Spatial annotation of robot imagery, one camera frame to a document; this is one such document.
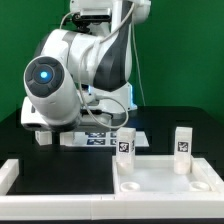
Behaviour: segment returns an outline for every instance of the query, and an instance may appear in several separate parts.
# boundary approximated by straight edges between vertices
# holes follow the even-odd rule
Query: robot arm
[[[143,2],[147,3],[147,18],[150,4],[148,0]],[[127,82],[132,65],[131,17],[122,27],[119,25],[132,6],[131,2],[122,0],[98,0],[97,4],[92,0],[71,1],[73,19],[82,26],[90,21],[95,24],[101,19],[110,20],[112,13],[110,34],[113,35],[99,36],[109,31],[109,24],[105,22],[100,28],[104,26],[106,32],[96,29],[96,35],[55,30],[39,55],[28,64],[24,74],[25,90],[48,129],[70,131],[80,124],[81,103],[74,82],[105,91],[114,91]]]

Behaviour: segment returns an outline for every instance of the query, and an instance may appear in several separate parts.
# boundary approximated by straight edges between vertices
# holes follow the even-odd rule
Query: circular blue led
[[[47,72],[41,72],[40,73],[40,77],[42,78],[42,79],[47,79],[48,78],[48,73]]]

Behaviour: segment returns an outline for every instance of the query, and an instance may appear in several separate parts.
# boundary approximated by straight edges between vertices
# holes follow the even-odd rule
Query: white tray
[[[18,161],[5,165],[0,174],[10,180],[9,188]],[[204,159],[192,158],[192,173],[176,175],[173,156],[137,156],[134,173],[121,176],[113,158],[113,175],[112,195],[5,196],[6,185],[0,183],[0,220],[224,218],[224,183]],[[192,181],[210,190],[192,191]],[[136,185],[124,192],[121,185],[127,182]]]

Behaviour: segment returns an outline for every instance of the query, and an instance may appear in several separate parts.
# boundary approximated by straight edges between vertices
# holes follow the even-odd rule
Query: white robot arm
[[[80,102],[74,82],[108,92],[126,84],[132,66],[131,22],[147,18],[150,1],[72,0],[70,9],[80,32],[54,30],[25,70],[32,110],[44,121],[38,125],[24,122],[27,111],[23,108],[22,124],[27,129],[76,129],[82,122],[80,109],[85,99],[81,94]]]

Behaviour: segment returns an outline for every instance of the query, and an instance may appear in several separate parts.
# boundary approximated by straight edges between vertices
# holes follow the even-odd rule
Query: black tabletop
[[[149,147],[136,148],[137,155],[172,155],[176,127],[192,127],[192,155],[205,158],[224,179],[224,126],[205,111],[194,107],[140,107],[135,113],[131,113],[127,126],[134,127],[137,131],[145,131],[149,141]],[[68,148],[60,146],[57,137],[55,134],[53,145],[39,146],[34,133],[21,126],[20,110],[0,123],[0,166],[7,159],[20,161],[20,175],[8,195],[114,192],[111,161],[115,154],[114,147]],[[116,220],[116,223],[164,223],[163,221]],[[166,220],[167,223],[224,223],[224,220],[218,219],[210,221]]]

